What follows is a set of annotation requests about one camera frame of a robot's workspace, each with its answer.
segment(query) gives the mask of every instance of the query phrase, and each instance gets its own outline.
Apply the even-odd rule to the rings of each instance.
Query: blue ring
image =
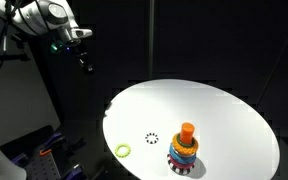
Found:
[[[192,157],[181,157],[178,154],[175,153],[175,151],[173,150],[173,146],[172,143],[170,145],[170,155],[172,156],[172,158],[180,163],[180,164],[190,164],[192,162],[194,162],[196,160],[196,156],[192,156]]]

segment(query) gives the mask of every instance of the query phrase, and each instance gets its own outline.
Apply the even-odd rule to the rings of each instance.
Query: white round table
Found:
[[[267,122],[235,96],[209,85],[184,80],[154,80],[134,85],[111,102],[103,131],[119,162],[143,180],[209,179],[269,180],[280,159],[276,137]],[[183,122],[195,126],[199,142],[195,168],[180,176],[168,165],[167,154]],[[147,143],[155,133],[156,144]],[[115,155],[118,144],[131,153]]]

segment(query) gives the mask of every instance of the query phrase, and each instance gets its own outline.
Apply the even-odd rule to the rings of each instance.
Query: equipment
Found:
[[[7,25],[15,26],[28,36],[41,36],[56,32],[59,39],[53,39],[54,41],[60,43],[63,47],[77,47],[81,43],[81,39],[93,34],[90,29],[79,28],[66,0],[33,0],[21,7],[22,2],[23,0],[16,0],[12,4],[11,0],[0,0],[0,18]],[[4,52],[6,52],[5,33],[3,31]],[[84,51],[84,49],[82,52],[77,51],[76,56],[82,67],[90,72],[93,69],[85,61],[87,53]],[[0,180],[25,180],[26,178],[25,170],[12,163],[0,151]]]

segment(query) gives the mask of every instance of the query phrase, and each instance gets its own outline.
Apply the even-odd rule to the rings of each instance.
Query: green ring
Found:
[[[192,138],[192,143],[191,143],[191,144],[182,143],[181,140],[180,140],[180,134],[178,134],[178,135],[176,136],[176,139],[177,139],[177,142],[178,142],[181,146],[183,146],[183,147],[191,148],[191,147],[193,147],[194,144],[195,144],[194,138]]]
[[[119,150],[121,147],[125,147],[125,148],[127,149],[127,151],[126,151],[124,154],[118,153],[118,150]],[[117,145],[116,148],[115,148],[115,155],[116,155],[117,157],[125,158],[125,157],[128,156],[130,153],[131,153],[131,147],[130,147],[128,144],[119,144],[119,145]]]

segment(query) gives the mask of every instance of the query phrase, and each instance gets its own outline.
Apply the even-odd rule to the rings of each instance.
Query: black background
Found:
[[[66,120],[101,120],[119,91],[148,80],[148,7],[147,0],[72,2],[81,27],[95,31],[84,40],[95,74],[43,49]],[[159,0],[153,79],[208,83],[253,106],[280,58],[258,111],[273,128],[288,129],[287,39],[286,0]]]

